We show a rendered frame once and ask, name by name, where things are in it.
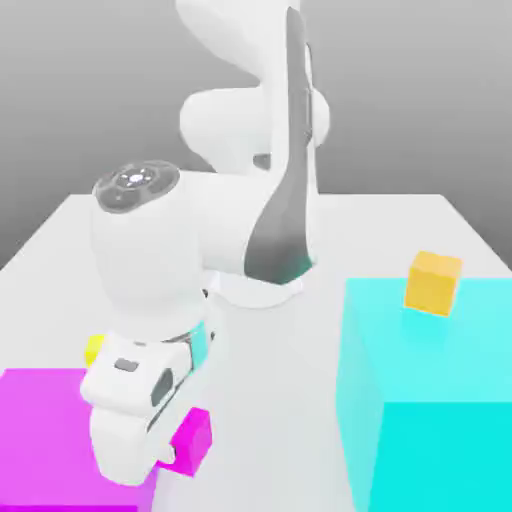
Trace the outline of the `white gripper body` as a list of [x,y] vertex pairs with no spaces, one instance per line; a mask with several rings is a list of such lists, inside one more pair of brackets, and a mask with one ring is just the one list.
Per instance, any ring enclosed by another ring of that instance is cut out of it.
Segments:
[[144,483],[155,464],[169,456],[168,445],[192,398],[193,383],[187,378],[157,412],[147,417],[95,406],[90,417],[90,435],[101,475],[125,486]]

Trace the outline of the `small magenta cube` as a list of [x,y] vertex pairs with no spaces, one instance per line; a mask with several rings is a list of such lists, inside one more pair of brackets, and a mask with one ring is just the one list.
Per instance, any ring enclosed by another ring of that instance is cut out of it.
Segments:
[[193,407],[170,440],[172,463],[158,460],[157,468],[194,477],[213,442],[210,413]]

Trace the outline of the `small yellow cube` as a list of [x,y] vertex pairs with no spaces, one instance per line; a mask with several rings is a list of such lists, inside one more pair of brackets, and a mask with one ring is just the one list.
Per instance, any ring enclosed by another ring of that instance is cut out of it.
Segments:
[[104,341],[105,336],[100,334],[92,335],[88,338],[84,351],[84,360],[87,367],[90,367],[96,360]]

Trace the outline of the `small orange cube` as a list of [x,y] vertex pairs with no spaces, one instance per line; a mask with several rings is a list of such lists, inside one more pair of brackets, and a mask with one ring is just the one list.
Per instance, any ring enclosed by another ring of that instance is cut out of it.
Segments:
[[454,304],[462,265],[458,257],[419,251],[409,269],[404,306],[448,317]]

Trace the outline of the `large magenta box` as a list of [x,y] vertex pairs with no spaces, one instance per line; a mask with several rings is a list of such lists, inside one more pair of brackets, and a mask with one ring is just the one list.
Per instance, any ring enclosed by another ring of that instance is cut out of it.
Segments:
[[83,369],[0,376],[0,512],[151,512],[152,472],[138,487],[105,479],[80,396]]

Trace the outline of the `large cyan box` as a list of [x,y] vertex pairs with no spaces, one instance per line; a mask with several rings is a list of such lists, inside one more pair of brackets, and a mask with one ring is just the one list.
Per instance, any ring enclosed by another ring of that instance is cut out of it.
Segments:
[[448,317],[401,278],[346,282],[336,413],[356,512],[512,512],[512,279]]

